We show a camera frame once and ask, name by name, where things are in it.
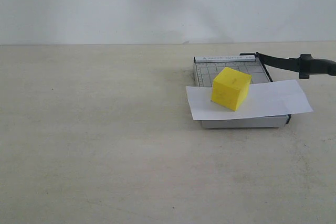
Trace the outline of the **yellow foam cube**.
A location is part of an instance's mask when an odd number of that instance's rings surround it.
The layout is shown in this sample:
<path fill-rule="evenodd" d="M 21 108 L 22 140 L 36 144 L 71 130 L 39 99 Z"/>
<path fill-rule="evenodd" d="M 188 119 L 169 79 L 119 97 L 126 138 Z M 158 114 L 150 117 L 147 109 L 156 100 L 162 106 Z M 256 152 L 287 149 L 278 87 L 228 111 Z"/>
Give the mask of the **yellow foam cube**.
<path fill-rule="evenodd" d="M 251 75 L 225 67 L 213 80 L 211 101 L 237 111 L 248 95 Z"/>

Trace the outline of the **white paper sheet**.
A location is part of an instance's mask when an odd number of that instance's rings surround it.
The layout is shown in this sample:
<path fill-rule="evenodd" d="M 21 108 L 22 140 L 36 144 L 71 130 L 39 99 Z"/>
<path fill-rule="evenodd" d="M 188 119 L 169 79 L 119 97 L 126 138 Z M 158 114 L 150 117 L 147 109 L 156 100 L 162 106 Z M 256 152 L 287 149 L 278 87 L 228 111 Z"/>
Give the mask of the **white paper sheet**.
<path fill-rule="evenodd" d="M 186 93 L 196 121 L 250 119 L 313 111 L 297 80 L 250 85 L 247 98 L 237 111 L 212 102 L 212 88 L 187 86 Z"/>

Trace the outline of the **black cutter blade handle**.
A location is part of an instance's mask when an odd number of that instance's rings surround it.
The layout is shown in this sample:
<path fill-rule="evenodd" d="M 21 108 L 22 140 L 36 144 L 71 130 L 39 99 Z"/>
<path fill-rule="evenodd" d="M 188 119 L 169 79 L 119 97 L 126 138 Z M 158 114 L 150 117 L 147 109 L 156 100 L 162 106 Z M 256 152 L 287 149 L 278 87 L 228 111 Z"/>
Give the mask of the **black cutter blade handle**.
<path fill-rule="evenodd" d="M 255 56 L 264 64 L 274 68 L 297 72 L 299 79 L 309 79 L 311 75 L 327 74 L 335 77 L 335 61 L 317 59 L 311 54 L 301 54 L 298 58 L 278 58 L 259 52 Z"/>

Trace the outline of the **grey paper cutter base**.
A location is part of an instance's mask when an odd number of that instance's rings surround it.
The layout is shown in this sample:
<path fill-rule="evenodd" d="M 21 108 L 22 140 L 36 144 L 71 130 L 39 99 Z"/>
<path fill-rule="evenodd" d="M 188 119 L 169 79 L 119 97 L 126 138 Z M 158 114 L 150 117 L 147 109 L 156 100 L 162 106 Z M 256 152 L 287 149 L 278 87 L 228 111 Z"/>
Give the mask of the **grey paper cutter base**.
<path fill-rule="evenodd" d="M 194 57 L 194 82 L 197 87 L 211 87 L 214 78 L 225 68 L 251 75 L 251 83 L 272 82 L 265 65 L 253 53 L 241 53 L 238 56 Z M 232 120 L 201 120 L 205 129 L 229 128 L 265 128 L 283 127 L 289 123 L 292 115 L 275 115 L 261 118 Z"/>

